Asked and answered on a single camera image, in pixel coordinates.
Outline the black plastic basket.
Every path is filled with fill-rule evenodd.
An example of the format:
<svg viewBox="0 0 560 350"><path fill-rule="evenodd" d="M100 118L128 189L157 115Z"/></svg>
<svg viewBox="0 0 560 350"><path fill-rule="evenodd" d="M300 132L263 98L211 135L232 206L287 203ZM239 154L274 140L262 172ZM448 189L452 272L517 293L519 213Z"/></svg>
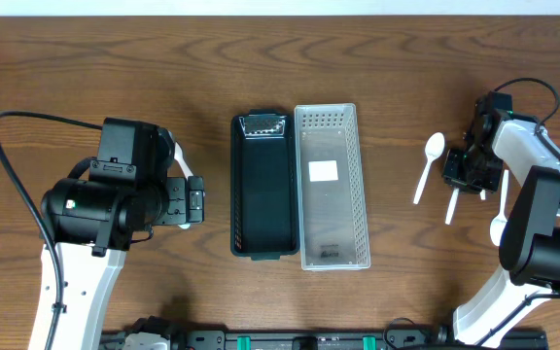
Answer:
<svg viewBox="0 0 560 350"><path fill-rule="evenodd" d="M230 250L253 261L299 251L294 120L252 110L230 123Z"/></svg>

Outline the clear plastic basket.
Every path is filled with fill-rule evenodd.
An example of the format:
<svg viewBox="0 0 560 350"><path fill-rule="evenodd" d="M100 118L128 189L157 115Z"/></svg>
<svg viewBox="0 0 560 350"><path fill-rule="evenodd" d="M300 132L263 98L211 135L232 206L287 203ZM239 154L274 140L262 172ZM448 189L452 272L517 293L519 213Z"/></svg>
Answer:
<svg viewBox="0 0 560 350"><path fill-rule="evenodd" d="M301 267L310 271L369 268L356 106L297 105L294 117Z"/></svg>

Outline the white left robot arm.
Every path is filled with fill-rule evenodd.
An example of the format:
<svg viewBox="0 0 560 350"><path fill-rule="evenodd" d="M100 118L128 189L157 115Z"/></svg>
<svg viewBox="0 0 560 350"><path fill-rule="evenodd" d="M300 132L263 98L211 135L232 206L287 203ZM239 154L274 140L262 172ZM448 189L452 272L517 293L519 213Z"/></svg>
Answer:
<svg viewBox="0 0 560 350"><path fill-rule="evenodd" d="M32 349L96 349L134 233L204 220L204 184L174 136L146 122L108 118L96 157L43 196L55 253L44 252Z"/></svg>

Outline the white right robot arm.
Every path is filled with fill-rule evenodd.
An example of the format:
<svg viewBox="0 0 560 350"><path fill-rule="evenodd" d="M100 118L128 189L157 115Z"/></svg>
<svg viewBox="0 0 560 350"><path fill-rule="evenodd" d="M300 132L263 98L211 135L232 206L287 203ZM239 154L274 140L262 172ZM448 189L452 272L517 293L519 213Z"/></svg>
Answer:
<svg viewBox="0 0 560 350"><path fill-rule="evenodd" d="M497 238L500 263L474 297L453 312L449 339L497 348L535 307L560 299L560 150L542 122L514 112L492 90L474 104L463 149L453 148L444 182L467 193L495 192L509 170L521 186Z"/></svg>

